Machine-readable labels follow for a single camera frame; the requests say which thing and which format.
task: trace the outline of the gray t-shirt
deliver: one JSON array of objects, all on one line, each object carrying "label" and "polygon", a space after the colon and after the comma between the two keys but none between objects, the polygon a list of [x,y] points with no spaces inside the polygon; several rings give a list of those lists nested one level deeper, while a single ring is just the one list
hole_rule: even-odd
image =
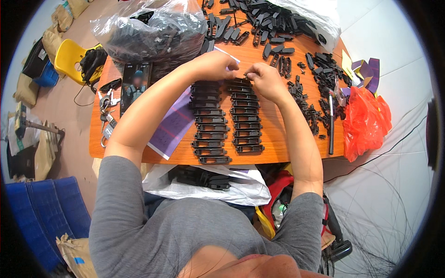
[{"label": "gray t-shirt", "polygon": [[319,195],[298,196],[271,241],[241,211],[218,200],[165,200],[147,220],[139,169],[112,156],[99,170],[89,249],[98,277],[176,277],[206,245],[226,248],[237,258],[287,254],[299,268],[317,271],[322,211]]}]

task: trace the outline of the hand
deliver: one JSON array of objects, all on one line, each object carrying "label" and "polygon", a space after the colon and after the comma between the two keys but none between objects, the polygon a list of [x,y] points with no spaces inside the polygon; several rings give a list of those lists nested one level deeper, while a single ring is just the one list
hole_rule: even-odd
[{"label": "hand", "polygon": [[276,68],[266,63],[255,63],[244,74],[254,81],[255,91],[278,106],[287,101],[294,101]]},{"label": "hand", "polygon": [[185,63],[185,65],[188,67],[188,70],[193,73],[195,81],[234,79],[239,69],[235,59],[217,50],[204,53],[190,62]]}]

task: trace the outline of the person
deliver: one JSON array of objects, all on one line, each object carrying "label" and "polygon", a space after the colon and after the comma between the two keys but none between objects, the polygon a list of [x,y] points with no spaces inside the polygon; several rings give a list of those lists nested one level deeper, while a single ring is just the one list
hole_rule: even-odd
[{"label": "person", "polygon": [[131,85],[127,89],[127,97],[132,104],[143,92],[145,92],[145,85],[142,85],[143,73],[141,70],[135,71],[132,76]]},{"label": "person", "polygon": [[168,109],[198,80],[233,79],[239,67],[212,51],[148,88],[114,129],[101,162],[89,250],[98,277],[317,277],[323,169],[314,137],[275,68],[253,64],[247,78],[283,116],[295,176],[291,202],[272,240],[220,200],[164,200],[147,220],[142,152]]}]

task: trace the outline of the white floor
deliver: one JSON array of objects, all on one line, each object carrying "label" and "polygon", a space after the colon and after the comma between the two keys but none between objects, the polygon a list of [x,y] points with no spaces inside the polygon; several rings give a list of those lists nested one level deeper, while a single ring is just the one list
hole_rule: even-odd
[{"label": "white floor", "polygon": [[[427,103],[433,96],[428,61],[414,30],[393,0],[338,0],[341,38],[353,61],[380,59],[377,93],[388,103],[393,129],[379,150],[355,162],[324,161],[325,180],[391,152],[325,190],[353,253],[336,263],[336,277],[387,276],[411,244],[429,201],[433,172],[427,166],[425,127]],[[363,248],[376,258],[360,250]]]}]

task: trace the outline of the wood grain surface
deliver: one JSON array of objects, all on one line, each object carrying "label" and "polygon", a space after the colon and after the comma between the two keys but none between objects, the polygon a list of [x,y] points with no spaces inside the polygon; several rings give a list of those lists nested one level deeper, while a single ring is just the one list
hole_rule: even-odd
[{"label": "wood grain surface", "polygon": [[[220,4],[219,1],[215,1],[212,10],[207,10],[208,13],[214,11],[215,15],[219,14],[219,10],[222,8],[228,8],[228,4]],[[237,12],[237,22],[245,19],[245,14],[242,12]],[[232,19],[229,23],[229,26],[233,25],[234,19],[232,15]],[[251,25],[249,23],[241,26],[241,33],[244,31],[250,32]],[[238,77],[243,78],[244,71],[250,67],[253,63],[256,62],[264,62],[262,59],[262,53],[264,46],[260,45],[258,48],[254,48],[252,45],[253,35],[249,35],[247,41],[244,42],[241,46],[235,46],[232,43],[224,44],[220,43],[216,46],[227,53],[231,54],[235,58],[239,59],[241,62],[239,63],[240,71]],[[285,47],[294,47],[295,52],[291,55],[288,55],[292,61],[292,72],[291,77],[286,80],[284,77],[282,78],[283,83],[287,83],[287,81],[295,82],[296,75],[300,76],[300,83],[303,85],[303,93],[308,95],[308,99],[306,102],[310,105],[313,104],[316,110],[321,110],[318,100],[320,99],[320,93],[317,88],[317,84],[314,81],[312,73],[309,69],[306,69],[306,74],[301,74],[299,67],[297,66],[298,62],[304,62],[306,64],[306,59],[304,55],[307,52],[315,53],[315,52],[325,52],[324,49],[318,45],[316,45],[311,38],[306,37],[305,35],[300,35],[294,37],[292,41],[286,41]],[[344,47],[343,42],[339,41],[336,49],[334,50],[333,58],[337,61],[337,64],[341,66],[341,50],[346,48]],[[269,56],[266,63],[270,63],[272,56]],[[100,81],[97,84],[97,87],[101,87],[102,85],[116,79],[120,78],[121,75],[114,66],[111,58],[108,57],[107,61],[104,65],[104,69],[102,71],[102,76]],[[341,81],[341,87],[346,87],[346,84]],[[114,91],[115,97],[120,96],[121,88],[118,88]],[[262,96],[259,96],[259,102],[261,108],[259,109],[259,117],[261,118],[261,124],[263,125],[263,129],[261,132],[263,133],[261,136],[262,145],[265,147],[265,150],[261,153],[245,153],[238,154],[235,151],[235,146],[232,144],[233,140],[233,121],[231,119],[230,108],[230,94],[228,92],[223,92],[222,101],[221,101],[221,109],[226,112],[226,119],[229,121],[228,126],[231,130],[228,132],[228,138],[225,140],[224,149],[227,150],[227,155],[232,158],[232,165],[242,165],[242,164],[260,164],[260,163],[275,163],[275,162],[286,162],[290,161],[289,155],[287,153],[287,140],[286,140],[286,132],[284,130],[283,119],[281,114],[276,107],[276,105]],[[112,112],[111,115],[119,121],[119,105],[116,105],[115,112]],[[327,135],[326,129],[323,127],[323,124],[319,122],[318,127],[320,128],[319,134]],[[193,154],[193,148],[190,145],[190,142],[194,140],[194,134],[196,132],[196,126],[192,125],[190,129],[187,131],[172,156],[169,160],[162,158],[160,155],[155,153],[151,148],[146,147],[142,156],[142,162],[146,163],[161,163],[161,164],[183,164],[183,165],[196,165],[198,164],[198,158]],[[315,136],[315,140],[317,142],[318,148],[320,150],[320,154],[322,158],[327,157],[337,157],[342,156],[344,151],[344,141],[343,141],[343,122],[338,118],[335,121],[334,128],[334,154],[328,154],[328,145],[329,145],[329,137],[324,140]],[[99,112],[99,98],[96,97],[93,105],[93,112],[91,115],[91,128],[90,128],[90,137],[89,137],[89,153],[92,157],[102,158],[104,155],[105,149],[101,147],[100,141],[102,138],[101,133],[101,120],[100,120],[100,112]]]}]

